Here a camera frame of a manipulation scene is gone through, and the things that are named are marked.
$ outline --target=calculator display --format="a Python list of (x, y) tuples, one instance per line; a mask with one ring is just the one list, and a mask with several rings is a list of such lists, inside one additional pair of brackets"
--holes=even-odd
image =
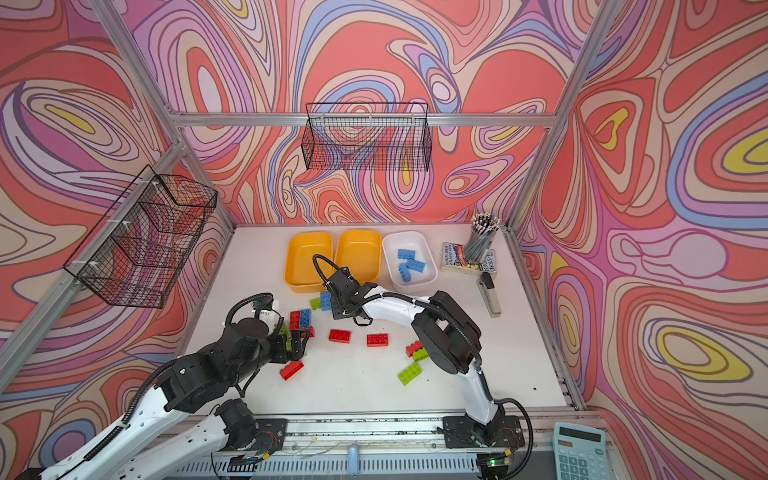
[(589, 440), (590, 442), (600, 442), (602, 440), (602, 436), (596, 433), (582, 432), (581, 430), (566, 429), (565, 427), (560, 427), (560, 435), (573, 437), (575, 439)]

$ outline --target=yellow plastic bin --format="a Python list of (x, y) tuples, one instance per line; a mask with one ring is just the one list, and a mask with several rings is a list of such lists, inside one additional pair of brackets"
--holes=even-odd
[(376, 282), (381, 256), (381, 235), (373, 230), (347, 230), (339, 238), (333, 262), (339, 267), (348, 266), (349, 272), (360, 283)]
[[(283, 280), (296, 293), (322, 292), (326, 288), (312, 263), (312, 256), (319, 253), (327, 258), (333, 256), (333, 238), (326, 232), (299, 233), (290, 239), (286, 255), (286, 270)], [(326, 276), (333, 274), (333, 267), (317, 262)]]

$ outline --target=book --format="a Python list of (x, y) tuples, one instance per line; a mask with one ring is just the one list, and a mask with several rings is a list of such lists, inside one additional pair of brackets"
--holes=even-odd
[(488, 250), (479, 265), (469, 265), (464, 260), (464, 246), (457, 243), (442, 245), (441, 270), (452, 270), (461, 273), (480, 274), (488, 272), (496, 277), (496, 250)]

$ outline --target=blue lego brick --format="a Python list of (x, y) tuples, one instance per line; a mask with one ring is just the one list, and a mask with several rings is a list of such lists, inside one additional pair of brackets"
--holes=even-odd
[(323, 309), (323, 312), (327, 312), (328, 310), (331, 310), (331, 294), (328, 292), (322, 292), (320, 294), (320, 307)]
[(407, 263), (400, 263), (400, 266), (398, 266), (397, 269), (400, 270), (402, 281), (408, 283), (411, 281), (411, 273), (408, 271), (408, 267), (406, 265)]
[(312, 310), (308, 308), (299, 310), (299, 315), (299, 328), (308, 329), (312, 320)]
[(414, 260), (413, 258), (406, 262), (406, 267), (408, 267), (408, 270), (424, 273), (424, 262), (419, 262), (418, 260)]
[(413, 260), (416, 258), (416, 252), (414, 250), (405, 250), (401, 248), (397, 250), (397, 257), (400, 260)]

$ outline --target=white plastic bin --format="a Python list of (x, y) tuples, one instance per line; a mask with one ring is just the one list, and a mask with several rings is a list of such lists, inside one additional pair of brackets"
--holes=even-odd
[[(384, 249), (384, 259), (389, 268), (389, 276), (392, 278), (392, 284), (394, 285), (395, 290), (409, 295), (434, 293), (429, 292), (428, 287), (429, 284), (437, 278), (437, 267), (435, 266), (435, 260), (429, 252), (427, 241), (423, 235), (412, 230), (391, 233), (382, 240), (382, 248)], [(397, 258), (397, 250), (401, 248), (415, 251), (416, 260), (424, 262), (423, 273), (409, 270), (411, 273), (411, 281), (408, 283), (403, 283), (398, 270), (400, 263), (405, 262), (405, 260)]]

